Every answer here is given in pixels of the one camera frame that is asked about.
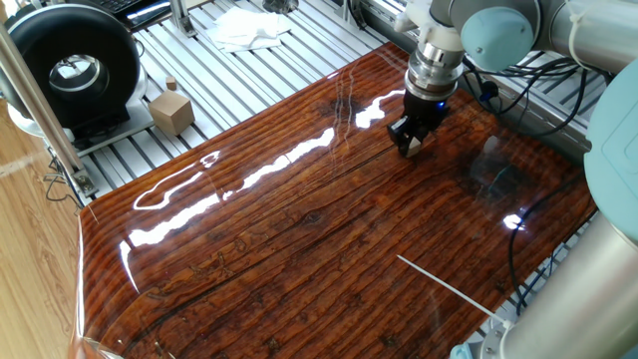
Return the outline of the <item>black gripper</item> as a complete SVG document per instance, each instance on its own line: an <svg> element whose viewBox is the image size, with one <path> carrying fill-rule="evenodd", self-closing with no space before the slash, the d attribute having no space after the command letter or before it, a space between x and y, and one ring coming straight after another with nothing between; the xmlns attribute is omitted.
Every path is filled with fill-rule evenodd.
<svg viewBox="0 0 638 359"><path fill-rule="evenodd" d="M445 101L423 100L410 91L404 96L404 114L387 126L391 141L404 157L410 156L412 140L423 143L429 132L438 128L448 115Z"/></svg>

